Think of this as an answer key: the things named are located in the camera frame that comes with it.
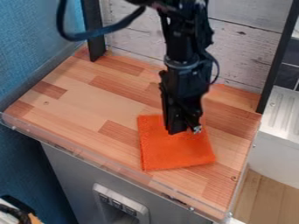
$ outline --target orange towel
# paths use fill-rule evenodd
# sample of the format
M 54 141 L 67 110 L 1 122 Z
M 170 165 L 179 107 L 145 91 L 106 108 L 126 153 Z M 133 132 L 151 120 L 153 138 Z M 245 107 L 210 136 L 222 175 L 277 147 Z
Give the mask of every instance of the orange towel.
M 208 135 L 183 132 L 168 135 L 161 115 L 140 115 L 138 129 L 144 171 L 166 170 L 215 161 Z

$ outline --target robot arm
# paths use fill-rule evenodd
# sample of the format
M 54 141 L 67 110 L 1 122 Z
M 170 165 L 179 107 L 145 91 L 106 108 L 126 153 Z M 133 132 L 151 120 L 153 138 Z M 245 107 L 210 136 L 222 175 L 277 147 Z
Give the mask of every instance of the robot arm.
M 117 24 L 95 31 L 70 34 L 63 27 L 66 0 L 60 0 L 57 15 L 59 33 L 65 39 L 80 41 L 115 32 L 128 26 L 149 6 L 157 10 L 166 43 L 164 63 L 159 84 L 165 128 L 170 135 L 191 129 L 201 131 L 202 96 L 219 76 L 219 64 L 205 49 L 212 44 L 213 31 L 207 16 L 208 0 L 126 0 L 140 7 Z M 218 68 L 211 82 L 212 64 Z

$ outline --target black frame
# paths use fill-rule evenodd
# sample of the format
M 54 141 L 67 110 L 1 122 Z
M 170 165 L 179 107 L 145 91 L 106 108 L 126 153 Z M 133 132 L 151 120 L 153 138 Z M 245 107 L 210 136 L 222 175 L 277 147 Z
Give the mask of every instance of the black frame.
M 268 98 L 271 95 L 271 91 L 275 84 L 278 70 L 281 66 L 283 56 L 287 50 L 289 40 L 292 37 L 293 30 L 295 28 L 296 21 L 297 21 L 298 17 L 299 17 L 299 0 L 293 0 L 292 6 L 289 11 L 289 16 L 287 18 L 286 24 L 283 29 L 280 43 L 276 50 L 273 64 L 269 71 L 269 75 L 267 77 L 265 87 L 262 91 L 258 108 L 256 109 L 257 113 L 260 113 L 260 114 L 264 113 L 264 110 L 265 110 L 267 102 L 268 102 Z
M 87 30 L 99 29 L 103 26 L 101 20 L 101 7 L 99 0 L 81 0 L 84 23 Z M 103 36 L 91 38 L 87 41 L 89 58 L 96 61 L 106 51 L 105 38 Z

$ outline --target blue curtain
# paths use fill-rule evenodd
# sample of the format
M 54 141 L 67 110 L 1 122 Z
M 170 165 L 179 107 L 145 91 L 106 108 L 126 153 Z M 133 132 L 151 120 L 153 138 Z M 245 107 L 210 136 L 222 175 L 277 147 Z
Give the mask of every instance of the blue curtain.
M 56 67 L 76 45 L 56 31 L 56 0 L 0 1 L 0 109 Z M 84 29 L 80 1 L 67 9 L 68 29 Z M 76 223 L 40 144 L 0 125 L 0 196 L 35 209 L 44 223 Z

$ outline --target cable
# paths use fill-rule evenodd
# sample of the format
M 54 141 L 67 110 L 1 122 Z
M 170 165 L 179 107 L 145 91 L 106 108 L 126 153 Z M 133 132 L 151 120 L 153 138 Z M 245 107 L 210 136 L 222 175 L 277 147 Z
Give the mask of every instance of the cable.
M 31 220 L 28 215 L 15 208 L 0 204 L 0 212 L 12 215 L 19 220 L 19 224 L 31 224 Z
M 66 15 L 66 4 L 67 4 L 67 0 L 60 0 L 59 7 L 57 10 L 57 16 L 56 16 L 56 25 L 59 34 L 64 39 L 67 39 L 69 41 L 82 41 L 90 38 L 99 37 L 108 34 L 110 32 L 119 31 L 120 29 L 129 26 L 136 18 L 141 16 L 146 10 L 145 6 L 139 7 L 137 10 L 135 10 L 130 15 L 126 16 L 123 20 L 119 21 L 118 23 L 108 25 L 106 27 L 102 27 L 97 30 L 79 32 L 79 33 L 67 33 L 65 32 L 65 26 L 64 26 L 64 20 Z

